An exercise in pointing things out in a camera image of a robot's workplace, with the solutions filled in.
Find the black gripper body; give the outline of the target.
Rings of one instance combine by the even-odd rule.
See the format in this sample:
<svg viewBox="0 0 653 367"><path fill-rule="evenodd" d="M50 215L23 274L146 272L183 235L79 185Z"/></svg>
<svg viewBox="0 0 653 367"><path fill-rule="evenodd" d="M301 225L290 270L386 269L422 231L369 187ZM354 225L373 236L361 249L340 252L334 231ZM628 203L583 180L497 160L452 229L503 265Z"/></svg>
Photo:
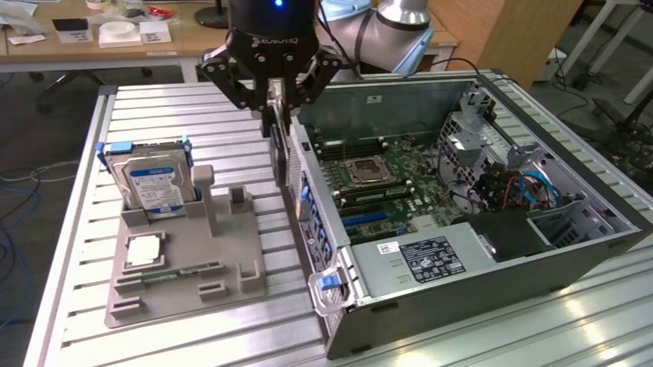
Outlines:
<svg viewBox="0 0 653 367"><path fill-rule="evenodd" d="M290 80L318 51L316 1L230 1L228 50L258 89Z"/></svg>

